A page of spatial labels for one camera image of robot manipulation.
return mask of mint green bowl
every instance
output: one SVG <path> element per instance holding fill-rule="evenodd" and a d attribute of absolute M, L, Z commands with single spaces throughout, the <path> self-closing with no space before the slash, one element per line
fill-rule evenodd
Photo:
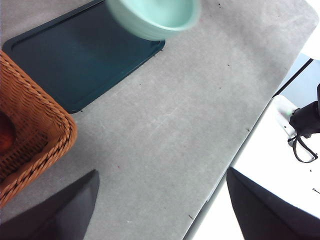
<path fill-rule="evenodd" d="M 127 31 L 151 41 L 191 28 L 201 9 L 199 0 L 106 0 L 106 4 Z"/>

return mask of dark teal tray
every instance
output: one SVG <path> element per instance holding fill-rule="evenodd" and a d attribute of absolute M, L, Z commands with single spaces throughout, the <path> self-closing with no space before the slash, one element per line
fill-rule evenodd
<path fill-rule="evenodd" d="M 69 113 L 76 113 L 159 52 L 164 41 L 119 26 L 104 0 L 8 40 L 7 53 Z"/>

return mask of white surface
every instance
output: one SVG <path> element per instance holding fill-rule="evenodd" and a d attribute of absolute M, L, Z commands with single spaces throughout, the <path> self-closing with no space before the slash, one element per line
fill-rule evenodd
<path fill-rule="evenodd" d="M 287 144 L 289 135 L 294 132 L 288 119 L 295 108 L 284 96 L 276 96 L 231 165 L 288 203 L 320 218 L 320 194 L 313 191 L 313 188 L 320 191 L 320 159 L 301 163 Z M 320 134 L 304 141 L 316 153 L 320 152 Z M 193 240 L 244 239 L 232 208 L 226 178 L 222 181 Z"/>
<path fill-rule="evenodd" d="M 320 0 L 306 0 L 320 16 Z M 320 60 L 320 24 L 315 28 L 301 52 L 310 58 Z"/>

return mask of wicker basket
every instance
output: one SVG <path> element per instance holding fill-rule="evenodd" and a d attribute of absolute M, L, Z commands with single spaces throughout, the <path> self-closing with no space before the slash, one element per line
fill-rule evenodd
<path fill-rule="evenodd" d="M 0 67 L 0 111 L 16 128 L 13 148 L 0 156 L 1 208 L 72 147 L 77 126 L 3 51 Z"/>

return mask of gray table surface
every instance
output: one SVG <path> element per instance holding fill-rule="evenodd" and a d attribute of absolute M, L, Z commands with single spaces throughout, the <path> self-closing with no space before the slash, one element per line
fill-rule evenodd
<path fill-rule="evenodd" d="M 87 2 L 2 0 L 1 44 Z M 196 27 L 73 115 L 73 149 L 3 208 L 2 221 L 97 169 L 86 240 L 185 235 L 318 22 L 304 0 L 202 6 Z"/>

